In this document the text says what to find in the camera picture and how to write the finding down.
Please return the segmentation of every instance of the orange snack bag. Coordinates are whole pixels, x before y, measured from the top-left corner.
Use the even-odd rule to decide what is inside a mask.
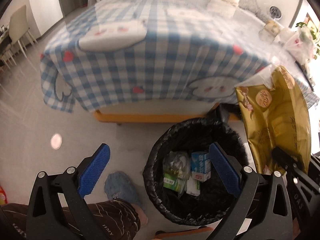
[[[0,186],[0,205],[7,204],[7,196],[5,195],[5,192],[3,188]]]

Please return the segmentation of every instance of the blue checkered bedsheet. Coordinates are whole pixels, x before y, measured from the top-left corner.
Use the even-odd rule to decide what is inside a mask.
[[[294,59],[259,39],[263,26],[220,0],[102,0],[47,44],[44,102],[67,112],[76,100],[88,111],[165,98],[236,104],[234,85],[276,61],[312,106],[319,98]]]

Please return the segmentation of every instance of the white chair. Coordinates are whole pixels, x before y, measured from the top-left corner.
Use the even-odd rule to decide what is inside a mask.
[[[15,65],[17,65],[16,61],[15,61],[14,58],[13,58],[13,54],[12,54],[12,52],[11,52],[11,44],[9,44],[9,45],[4,49],[4,55],[3,55],[3,57],[6,57],[12,66],[13,66],[13,64],[11,63],[10,59],[13,61],[13,63],[14,63]]]
[[[35,41],[36,43],[38,42],[36,41],[34,36],[31,34],[28,27],[26,5],[22,6],[12,14],[10,18],[10,23],[9,23],[9,36],[12,40],[11,46],[14,46],[16,43],[18,43],[21,52],[29,61],[25,51],[23,50],[20,39],[25,36],[34,48],[35,48],[35,45],[33,41]],[[36,70],[36,68],[30,61],[29,63]]]
[[[11,61],[9,60],[6,52],[4,52],[1,56],[0,56],[0,59],[3,61],[3,63],[8,67],[8,69],[11,71],[11,68],[10,66],[8,65],[8,62],[12,65]]]

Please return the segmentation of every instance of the person's leg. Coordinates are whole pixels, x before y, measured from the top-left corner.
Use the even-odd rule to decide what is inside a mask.
[[[88,204],[88,207],[111,240],[132,240],[140,229],[137,212],[124,200]],[[71,230],[81,235],[69,208],[65,207],[63,211]]]
[[[130,178],[123,172],[110,174],[105,183],[109,201],[88,204],[97,222],[112,240],[132,240],[148,218]],[[68,208],[63,208],[70,228],[80,234]]]
[[[142,227],[148,223],[148,217],[144,213],[137,189],[128,175],[121,171],[110,174],[107,177],[104,191],[109,200],[123,199],[130,203],[138,213]]]

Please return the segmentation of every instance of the green package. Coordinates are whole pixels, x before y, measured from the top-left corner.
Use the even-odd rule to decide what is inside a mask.
[[[183,193],[185,188],[185,180],[178,179],[175,176],[167,173],[163,174],[163,186],[168,189],[172,189],[176,192]]]

